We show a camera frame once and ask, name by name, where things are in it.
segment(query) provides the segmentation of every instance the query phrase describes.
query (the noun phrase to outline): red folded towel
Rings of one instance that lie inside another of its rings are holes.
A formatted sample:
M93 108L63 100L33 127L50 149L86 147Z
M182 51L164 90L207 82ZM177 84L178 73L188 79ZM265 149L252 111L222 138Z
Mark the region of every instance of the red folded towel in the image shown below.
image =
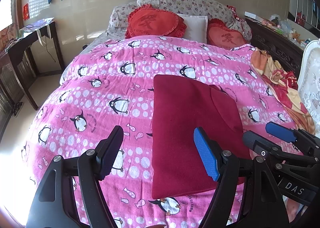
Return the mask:
M241 158L250 159L242 142L236 102L214 85L180 76L154 78L152 121L154 169L152 197L182 196L215 189L193 141L203 127L209 138Z

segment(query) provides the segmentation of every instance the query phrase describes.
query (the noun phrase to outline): pink penguin blanket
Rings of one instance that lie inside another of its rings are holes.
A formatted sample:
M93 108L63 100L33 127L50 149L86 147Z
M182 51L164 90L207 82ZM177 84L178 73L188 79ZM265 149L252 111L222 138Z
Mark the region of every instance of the pink penguin blanket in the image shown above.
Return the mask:
M215 84L235 100L244 131L252 130L280 144L284 151L295 153L290 144L265 132L269 121L288 128L295 128L295 124L251 66L253 51L248 44L228 51L185 39L148 35L108 41L88 54L78 55L63 85L44 102L30 127L22 152L32 169L31 178L38 185L55 155L79 156L120 125L124 141L110 175L101 182L118 227L197 227L214 191L151 197L153 77L170 74ZM88 223L77 178L74 190L80 220ZM229 223L237 219L242 190L243 185L239 185Z

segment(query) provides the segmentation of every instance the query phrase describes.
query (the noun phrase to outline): floor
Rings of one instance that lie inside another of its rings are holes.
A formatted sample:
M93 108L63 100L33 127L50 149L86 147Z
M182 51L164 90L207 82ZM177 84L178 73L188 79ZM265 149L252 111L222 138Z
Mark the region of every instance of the floor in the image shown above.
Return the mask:
M61 75L52 75L38 78L29 91L40 107L47 97L59 86ZM21 149L25 145L25 136L28 132L36 111L26 97L18 116L12 117L0 141L0 202L17 219L25 225L30 205L35 193L35 186L30 180L21 159Z

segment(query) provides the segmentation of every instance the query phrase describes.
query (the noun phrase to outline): white pillow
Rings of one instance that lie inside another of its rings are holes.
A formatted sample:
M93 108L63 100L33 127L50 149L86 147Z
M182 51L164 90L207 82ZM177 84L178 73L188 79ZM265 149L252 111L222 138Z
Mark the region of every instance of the white pillow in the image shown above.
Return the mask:
M187 29L182 38L197 41L199 43L207 43L207 16L193 16L177 14L184 19Z

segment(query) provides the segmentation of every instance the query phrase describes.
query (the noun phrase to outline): window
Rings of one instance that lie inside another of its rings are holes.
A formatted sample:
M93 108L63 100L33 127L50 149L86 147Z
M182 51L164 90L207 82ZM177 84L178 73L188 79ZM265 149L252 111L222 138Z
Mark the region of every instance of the window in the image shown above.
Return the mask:
M0 31L12 24L11 0L0 0Z

